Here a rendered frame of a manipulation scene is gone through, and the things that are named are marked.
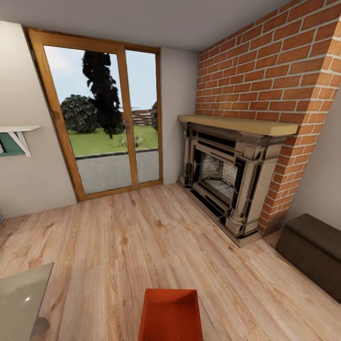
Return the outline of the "storage box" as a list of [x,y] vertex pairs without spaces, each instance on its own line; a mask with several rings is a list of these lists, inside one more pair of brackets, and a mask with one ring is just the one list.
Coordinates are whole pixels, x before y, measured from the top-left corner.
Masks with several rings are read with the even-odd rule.
[[138,341],[203,341],[196,289],[146,289]]

